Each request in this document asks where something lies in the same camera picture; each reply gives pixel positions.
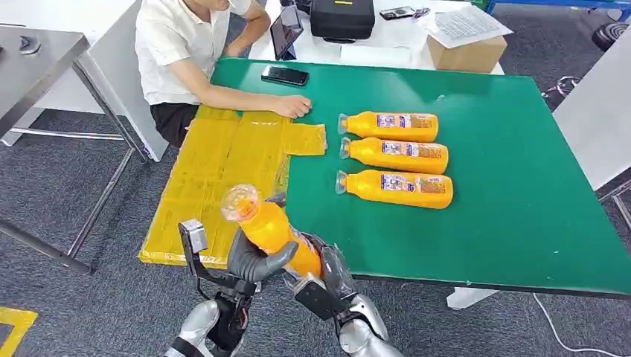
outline green table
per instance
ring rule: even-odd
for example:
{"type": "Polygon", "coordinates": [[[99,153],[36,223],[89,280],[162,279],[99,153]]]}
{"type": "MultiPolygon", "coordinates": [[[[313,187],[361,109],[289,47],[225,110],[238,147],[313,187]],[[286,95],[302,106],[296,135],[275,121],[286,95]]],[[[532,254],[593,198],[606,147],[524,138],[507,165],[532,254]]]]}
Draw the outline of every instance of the green table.
{"type": "Polygon", "coordinates": [[[294,157],[286,212],[336,243],[353,274],[485,289],[628,298],[631,259],[528,77],[222,59],[211,82],[302,94],[324,123],[325,156],[294,157]],[[266,83],[268,64],[308,71],[303,88],[266,83]],[[445,210],[363,201],[334,191],[338,113],[432,112],[455,185],[445,210]]]}

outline white cable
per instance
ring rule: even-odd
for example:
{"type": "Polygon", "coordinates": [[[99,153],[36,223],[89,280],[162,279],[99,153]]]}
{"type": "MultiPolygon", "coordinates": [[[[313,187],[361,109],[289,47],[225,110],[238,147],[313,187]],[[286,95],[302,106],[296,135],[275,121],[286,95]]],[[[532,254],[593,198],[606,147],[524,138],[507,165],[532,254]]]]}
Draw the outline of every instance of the white cable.
{"type": "Polygon", "coordinates": [[[613,353],[610,353],[610,352],[607,352],[607,351],[603,351],[603,350],[599,350],[599,349],[596,349],[596,348],[570,348],[570,347],[567,347],[563,342],[561,342],[561,339],[559,338],[559,335],[557,334],[557,329],[554,328],[554,325],[552,324],[552,319],[550,318],[550,315],[548,314],[548,311],[545,310],[545,307],[543,307],[543,304],[541,303],[541,301],[539,301],[539,298],[536,296],[535,293],[533,293],[533,297],[534,297],[534,300],[536,300],[536,303],[539,304],[539,307],[543,311],[543,314],[545,315],[545,318],[548,319],[548,323],[550,324],[550,328],[552,328],[552,332],[554,333],[554,337],[557,339],[557,342],[559,342],[561,347],[565,348],[566,350],[568,350],[570,352],[596,352],[596,353],[603,353],[604,355],[608,355],[608,356],[611,356],[611,357],[631,357],[631,356],[614,355],[613,353]]]}

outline metal table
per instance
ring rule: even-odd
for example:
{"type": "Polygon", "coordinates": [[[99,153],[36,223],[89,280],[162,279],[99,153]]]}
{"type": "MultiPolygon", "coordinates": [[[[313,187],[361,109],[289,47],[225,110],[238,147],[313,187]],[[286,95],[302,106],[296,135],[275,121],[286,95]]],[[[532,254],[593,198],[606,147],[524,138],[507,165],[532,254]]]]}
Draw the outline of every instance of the metal table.
{"type": "Polygon", "coordinates": [[[81,274],[88,274],[92,269],[75,259],[77,252],[90,233],[133,153],[137,152],[143,162],[147,160],[147,155],[114,114],[111,106],[106,102],[105,97],[85,70],[86,64],[82,64],[81,55],[88,50],[90,44],[82,33],[0,26],[0,46],[4,48],[0,52],[0,137],[9,131],[15,131],[66,138],[125,141],[128,146],[122,161],[92,208],[68,253],[58,250],[0,218],[1,232],[48,255],[64,266],[68,266],[81,274]],[[41,44],[40,49],[35,54],[20,54],[20,36],[37,38],[41,44]],[[53,132],[13,127],[69,68],[72,68],[79,76],[92,97],[102,108],[105,116],[112,121],[118,134],[53,132]]]}

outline plastic bottle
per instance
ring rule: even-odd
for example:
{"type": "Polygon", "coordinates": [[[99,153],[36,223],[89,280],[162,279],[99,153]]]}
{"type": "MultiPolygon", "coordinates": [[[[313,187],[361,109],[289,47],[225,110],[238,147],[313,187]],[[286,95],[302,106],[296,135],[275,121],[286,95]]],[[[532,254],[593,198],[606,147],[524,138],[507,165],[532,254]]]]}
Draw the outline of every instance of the plastic bottle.
{"type": "Polygon", "coordinates": [[[452,201],[453,183],[447,176],[424,173],[364,170],[348,175],[339,171],[336,192],[350,192],[368,201],[440,210],[452,201]]]}
{"type": "Polygon", "coordinates": [[[349,156],[367,165],[438,175],[445,172],[449,161],[449,151],[444,145],[377,138],[357,141],[342,138],[339,157],[349,156]]]}
{"type": "Polygon", "coordinates": [[[231,222],[238,222],[250,242],[267,254],[274,254],[290,240],[298,250],[285,269],[299,277],[307,273],[320,276],[320,257],[309,240],[295,230],[283,209],[274,202],[262,202],[251,184],[238,184],[223,196],[221,212],[231,222]]]}
{"type": "Polygon", "coordinates": [[[438,118],[423,113],[374,113],[339,115],[340,134],[352,132],[362,138],[375,138],[431,143],[438,134],[438,118]]]}

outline white paper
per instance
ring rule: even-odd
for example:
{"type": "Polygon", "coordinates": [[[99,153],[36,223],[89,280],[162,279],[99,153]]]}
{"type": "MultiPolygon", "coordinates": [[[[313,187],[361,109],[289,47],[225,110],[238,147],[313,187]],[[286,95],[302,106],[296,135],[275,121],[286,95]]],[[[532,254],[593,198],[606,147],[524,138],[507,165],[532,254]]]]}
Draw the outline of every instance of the white paper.
{"type": "Polygon", "coordinates": [[[492,39],[513,33],[491,15],[476,6],[468,6],[448,13],[437,13],[429,34],[446,48],[492,39]]]}

